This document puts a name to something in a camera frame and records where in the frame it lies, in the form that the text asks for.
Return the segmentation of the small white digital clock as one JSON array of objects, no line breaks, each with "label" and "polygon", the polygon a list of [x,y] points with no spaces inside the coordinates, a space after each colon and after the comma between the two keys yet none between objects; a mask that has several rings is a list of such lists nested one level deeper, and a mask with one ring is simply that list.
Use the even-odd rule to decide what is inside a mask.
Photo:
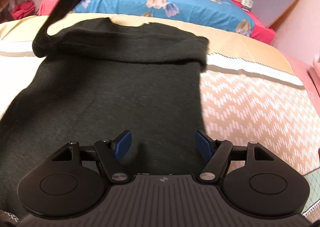
[{"label": "small white digital clock", "polygon": [[241,6],[243,9],[250,12],[253,7],[253,1],[252,0],[241,0]]}]

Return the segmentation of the red clothes pile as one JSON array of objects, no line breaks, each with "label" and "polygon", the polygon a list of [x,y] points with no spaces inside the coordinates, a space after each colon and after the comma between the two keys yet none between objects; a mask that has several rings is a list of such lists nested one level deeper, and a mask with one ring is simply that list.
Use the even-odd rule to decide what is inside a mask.
[{"label": "red clothes pile", "polygon": [[11,11],[11,16],[14,20],[19,20],[34,15],[35,13],[35,3],[33,0],[28,0],[15,5]]}]

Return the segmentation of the blue floral pillow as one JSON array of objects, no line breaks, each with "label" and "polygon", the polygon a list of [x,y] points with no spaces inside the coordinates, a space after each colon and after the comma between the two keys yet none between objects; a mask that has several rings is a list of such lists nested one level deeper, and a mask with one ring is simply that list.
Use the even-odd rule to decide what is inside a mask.
[{"label": "blue floral pillow", "polygon": [[82,0],[76,13],[171,19],[251,36],[254,21],[231,0]]}]

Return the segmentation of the pink storage box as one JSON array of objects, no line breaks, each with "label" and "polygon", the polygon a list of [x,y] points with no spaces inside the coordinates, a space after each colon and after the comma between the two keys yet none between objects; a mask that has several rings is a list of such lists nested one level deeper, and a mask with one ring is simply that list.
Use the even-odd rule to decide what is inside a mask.
[{"label": "pink storage box", "polygon": [[312,67],[308,70],[310,78],[312,79],[315,87],[319,91],[319,76],[320,76],[320,62],[319,62],[319,54],[314,56]]}]

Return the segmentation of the dark green knit sweater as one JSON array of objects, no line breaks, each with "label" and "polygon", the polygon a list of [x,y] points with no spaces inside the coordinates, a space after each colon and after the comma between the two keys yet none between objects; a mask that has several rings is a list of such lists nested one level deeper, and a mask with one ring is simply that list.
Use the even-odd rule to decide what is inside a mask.
[{"label": "dark green knit sweater", "polygon": [[200,74],[209,41],[161,23],[122,26],[109,18],[47,28],[79,0],[62,0],[39,30],[42,58],[29,86],[1,119],[1,209],[24,215],[20,179],[69,141],[89,145],[129,130],[128,173],[196,174],[204,163]]}]

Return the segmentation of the beige patterned bed quilt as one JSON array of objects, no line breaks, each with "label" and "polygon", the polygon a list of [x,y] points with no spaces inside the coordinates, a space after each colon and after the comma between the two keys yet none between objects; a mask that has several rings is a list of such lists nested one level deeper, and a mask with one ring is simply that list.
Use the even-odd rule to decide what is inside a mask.
[{"label": "beige patterned bed quilt", "polygon": [[[31,43],[47,17],[1,24],[1,118],[43,60],[32,53]],[[68,14],[48,33],[96,18],[133,27],[161,23],[206,37],[208,66],[200,84],[206,132],[242,146],[258,140],[305,175],[310,196],[303,215],[319,219],[319,77],[312,66],[244,35],[168,19]]]}]

